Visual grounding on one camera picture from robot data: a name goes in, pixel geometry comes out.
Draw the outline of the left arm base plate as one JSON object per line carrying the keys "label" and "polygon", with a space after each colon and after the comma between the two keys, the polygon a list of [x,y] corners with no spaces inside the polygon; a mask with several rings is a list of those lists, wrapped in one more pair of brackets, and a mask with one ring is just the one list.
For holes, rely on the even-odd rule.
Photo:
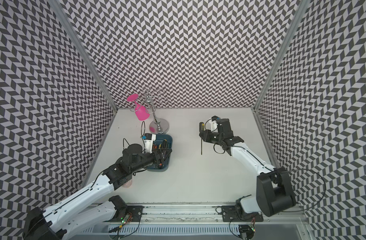
{"label": "left arm base plate", "polygon": [[114,215],[114,217],[111,220],[108,220],[107,222],[115,222],[119,223],[124,221],[127,217],[128,220],[131,220],[131,222],[140,222],[142,219],[144,206],[141,205],[135,205],[135,206],[127,206],[127,208],[124,210],[117,211],[117,213]]}

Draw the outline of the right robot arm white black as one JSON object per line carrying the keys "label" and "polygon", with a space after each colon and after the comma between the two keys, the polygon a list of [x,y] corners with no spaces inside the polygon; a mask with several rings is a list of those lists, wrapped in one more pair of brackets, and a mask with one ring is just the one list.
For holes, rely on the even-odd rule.
{"label": "right robot arm white black", "polygon": [[229,119],[213,116],[209,122],[210,129],[206,123],[199,123],[202,141],[220,146],[256,177],[256,192],[236,200],[238,219],[248,220],[258,214],[270,217],[296,205],[290,174],[285,168],[276,168],[253,153],[241,137],[234,135]]}

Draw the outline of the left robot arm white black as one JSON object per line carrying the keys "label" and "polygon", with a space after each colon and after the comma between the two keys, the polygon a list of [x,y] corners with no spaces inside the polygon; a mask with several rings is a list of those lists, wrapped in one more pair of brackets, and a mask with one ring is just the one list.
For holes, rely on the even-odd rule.
{"label": "left robot arm white black", "polygon": [[122,157],[103,170],[92,183],[55,205],[29,211],[23,238],[68,240],[96,224],[124,218],[127,204],[120,196],[111,196],[111,193],[128,183],[134,172],[163,164],[171,153],[171,148],[145,153],[141,145],[129,145],[123,150]]}

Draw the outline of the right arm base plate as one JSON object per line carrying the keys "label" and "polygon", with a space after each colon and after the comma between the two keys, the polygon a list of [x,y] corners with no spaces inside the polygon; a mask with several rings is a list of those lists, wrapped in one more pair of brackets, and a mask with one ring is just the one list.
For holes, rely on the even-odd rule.
{"label": "right arm base plate", "polygon": [[251,222],[255,220],[256,223],[263,222],[263,215],[259,212],[245,213],[241,207],[236,206],[220,206],[216,207],[216,212],[221,215],[223,222],[230,222],[231,220],[239,222]]}

